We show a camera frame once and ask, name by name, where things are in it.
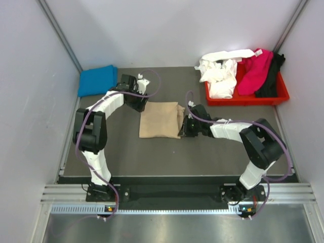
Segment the beige t shirt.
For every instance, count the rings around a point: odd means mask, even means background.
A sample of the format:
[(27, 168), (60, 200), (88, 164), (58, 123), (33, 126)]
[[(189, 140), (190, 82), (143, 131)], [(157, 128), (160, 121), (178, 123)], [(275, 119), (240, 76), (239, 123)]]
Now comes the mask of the beige t shirt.
[(185, 108), (177, 102), (147, 102), (141, 112), (139, 137), (180, 139)]

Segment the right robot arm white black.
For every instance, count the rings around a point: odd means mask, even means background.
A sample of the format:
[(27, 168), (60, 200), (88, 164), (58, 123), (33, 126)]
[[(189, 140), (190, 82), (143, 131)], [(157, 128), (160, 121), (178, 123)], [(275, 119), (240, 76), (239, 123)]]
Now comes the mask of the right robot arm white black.
[(266, 119), (254, 124), (211, 118), (205, 107), (188, 102), (189, 115), (184, 117), (178, 136), (196, 137), (199, 134), (215, 139), (240, 142), (248, 155), (249, 163), (234, 186), (221, 186), (223, 201), (235, 205), (250, 199), (255, 188), (266, 176), (269, 168), (284, 154), (286, 145)]

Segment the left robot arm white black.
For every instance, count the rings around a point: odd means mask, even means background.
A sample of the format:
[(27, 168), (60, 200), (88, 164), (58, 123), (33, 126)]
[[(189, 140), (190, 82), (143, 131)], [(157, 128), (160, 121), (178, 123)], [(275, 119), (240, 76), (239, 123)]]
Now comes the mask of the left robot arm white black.
[(75, 113), (72, 141), (76, 155), (91, 172), (86, 201), (105, 202), (116, 199), (104, 149), (107, 143), (106, 120), (123, 105), (142, 112), (148, 100), (146, 93), (150, 81), (139, 73), (137, 77), (123, 74), (116, 87), (111, 88), (94, 105), (79, 108)]

